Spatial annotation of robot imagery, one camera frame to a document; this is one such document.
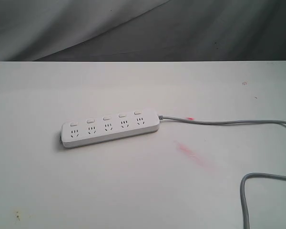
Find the grey backdrop cloth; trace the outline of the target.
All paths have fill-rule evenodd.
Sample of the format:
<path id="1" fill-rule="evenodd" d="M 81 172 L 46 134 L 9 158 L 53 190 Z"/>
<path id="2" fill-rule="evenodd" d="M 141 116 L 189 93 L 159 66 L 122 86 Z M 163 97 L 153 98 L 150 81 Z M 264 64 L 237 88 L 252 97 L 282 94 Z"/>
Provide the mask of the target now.
<path id="1" fill-rule="evenodd" d="M 0 0 L 0 61 L 286 60 L 286 0 Z"/>

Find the white five-outlet power strip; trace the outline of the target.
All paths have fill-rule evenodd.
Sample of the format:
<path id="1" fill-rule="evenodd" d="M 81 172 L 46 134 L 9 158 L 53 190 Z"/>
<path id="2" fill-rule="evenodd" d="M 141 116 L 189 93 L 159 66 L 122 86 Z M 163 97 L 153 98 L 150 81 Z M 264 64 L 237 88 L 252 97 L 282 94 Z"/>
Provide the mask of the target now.
<path id="1" fill-rule="evenodd" d="M 151 109 L 89 117 L 64 123 L 61 142 L 74 148 L 156 132 L 159 126 L 159 116 Z"/>

